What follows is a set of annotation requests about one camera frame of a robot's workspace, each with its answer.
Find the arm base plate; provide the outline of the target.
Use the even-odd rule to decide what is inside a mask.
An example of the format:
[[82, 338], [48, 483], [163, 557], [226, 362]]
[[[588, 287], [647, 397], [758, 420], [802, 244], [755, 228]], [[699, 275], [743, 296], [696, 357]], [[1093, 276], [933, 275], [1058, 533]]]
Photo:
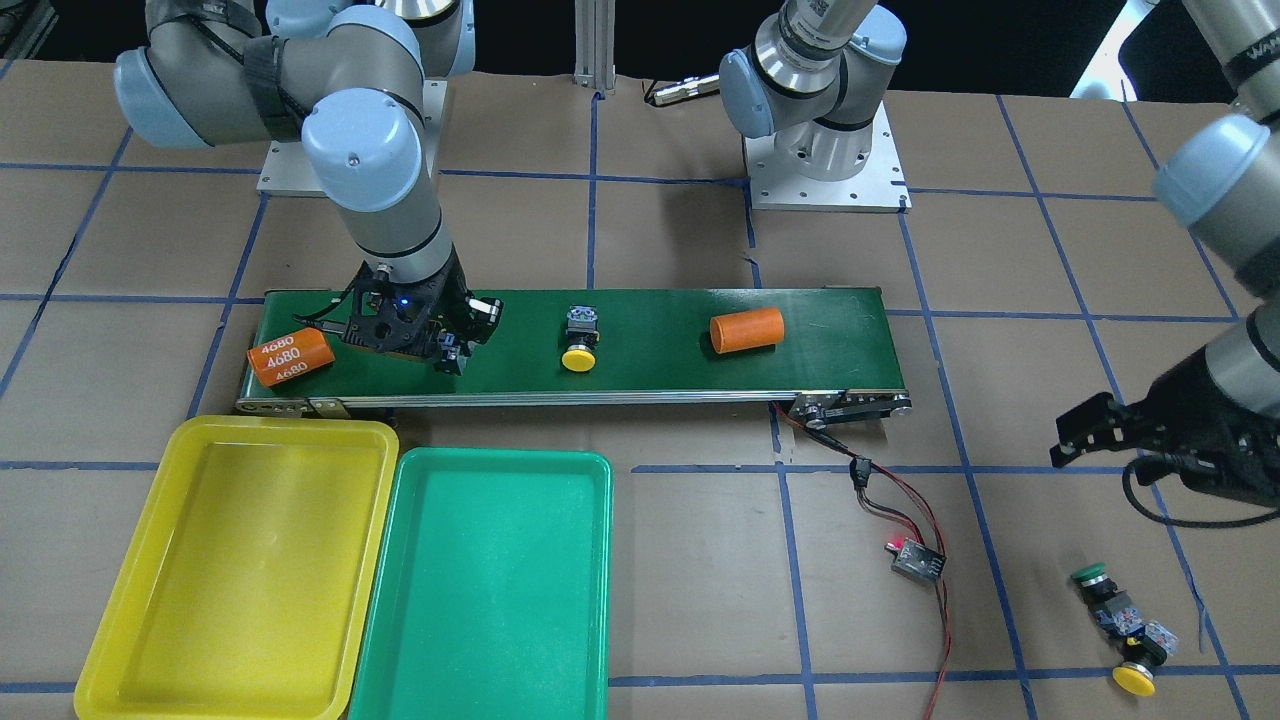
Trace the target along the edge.
[[750, 205], [758, 211], [909, 211], [913, 201], [884, 104], [851, 132], [817, 122], [745, 138]]
[[419, 104], [380, 88], [344, 88], [321, 99], [298, 142], [274, 142], [259, 190], [326, 195], [358, 211], [389, 208], [435, 172], [447, 83], [428, 79]]

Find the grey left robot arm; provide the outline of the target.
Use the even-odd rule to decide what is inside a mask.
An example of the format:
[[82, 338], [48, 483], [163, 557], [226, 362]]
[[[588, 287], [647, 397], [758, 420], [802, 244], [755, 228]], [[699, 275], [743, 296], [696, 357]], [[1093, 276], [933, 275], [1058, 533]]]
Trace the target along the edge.
[[950, 468], [984, 511], [1128, 514], [1125, 454], [1055, 471], [1055, 420], [1110, 392], [1134, 402], [1244, 313], [1224, 263], [1151, 192], [1165, 132], [1219, 114], [1108, 100], [1007, 96], [1011, 31], [1047, 38], [1091, 14], [1039, 1], [891, 1], [908, 47], [886, 100], [913, 206], [902, 213], [730, 215], [687, 241], [675, 279], [712, 288], [878, 287], [916, 419], [838, 436], [905, 468]]

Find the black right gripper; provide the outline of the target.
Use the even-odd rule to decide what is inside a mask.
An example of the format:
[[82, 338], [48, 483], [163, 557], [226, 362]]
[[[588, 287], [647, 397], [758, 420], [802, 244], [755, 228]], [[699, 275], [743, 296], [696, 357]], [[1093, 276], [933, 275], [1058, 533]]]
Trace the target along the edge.
[[394, 283], [383, 269], [362, 269], [352, 293], [353, 306], [340, 329], [346, 343], [422, 360], [448, 375], [463, 373], [503, 314], [499, 299], [471, 291], [456, 251], [439, 272], [413, 284]]

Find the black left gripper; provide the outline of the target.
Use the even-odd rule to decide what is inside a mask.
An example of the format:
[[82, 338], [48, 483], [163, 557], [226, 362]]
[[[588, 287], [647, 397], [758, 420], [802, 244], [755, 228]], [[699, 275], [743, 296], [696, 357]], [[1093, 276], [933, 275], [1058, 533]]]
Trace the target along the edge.
[[1097, 393], [1060, 415], [1056, 428], [1055, 468], [1139, 448], [1148, 464], [1135, 473], [1142, 486], [1176, 474], [1203, 495], [1277, 506], [1277, 420], [1236, 405], [1197, 372], [1167, 374], [1129, 405]]

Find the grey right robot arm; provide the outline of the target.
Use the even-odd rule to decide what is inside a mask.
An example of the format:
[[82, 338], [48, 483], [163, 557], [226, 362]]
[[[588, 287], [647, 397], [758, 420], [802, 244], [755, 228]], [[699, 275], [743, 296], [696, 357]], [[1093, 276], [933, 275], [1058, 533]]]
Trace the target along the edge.
[[113, 83], [161, 149], [297, 142], [364, 264], [349, 316], [301, 322], [458, 375], [502, 314], [477, 297], [429, 168], [424, 90], [475, 63], [471, 1], [148, 1]]

